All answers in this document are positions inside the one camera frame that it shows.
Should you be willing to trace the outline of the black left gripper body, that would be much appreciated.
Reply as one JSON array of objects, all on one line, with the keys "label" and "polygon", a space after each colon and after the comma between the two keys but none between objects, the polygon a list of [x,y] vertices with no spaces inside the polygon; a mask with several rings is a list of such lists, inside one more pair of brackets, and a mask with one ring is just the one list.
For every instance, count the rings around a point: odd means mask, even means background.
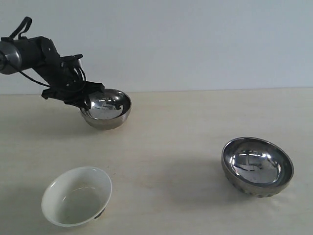
[{"label": "black left gripper body", "polygon": [[41,58],[33,69],[48,83],[49,88],[66,93],[82,91],[86,82],[82,68],[67,68],[51,39],[40,36],[34,41],[40,49]]}]

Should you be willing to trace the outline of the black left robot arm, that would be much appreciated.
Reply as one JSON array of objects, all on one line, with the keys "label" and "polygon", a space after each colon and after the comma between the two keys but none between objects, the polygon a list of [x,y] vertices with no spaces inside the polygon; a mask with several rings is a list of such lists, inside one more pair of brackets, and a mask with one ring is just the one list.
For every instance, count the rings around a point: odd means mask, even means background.
[{"label": "black left robot arm", "polygon": [[2,38],[0,42],[0,72],[24,75],[33,69],[46,83],[44,99],[56,99],[78,108],[91,108],[91,95],[103,93],[102,83],[89,82],[81,67],[82,54],[60,56],[51,39],[46,37],[18,40]]}]

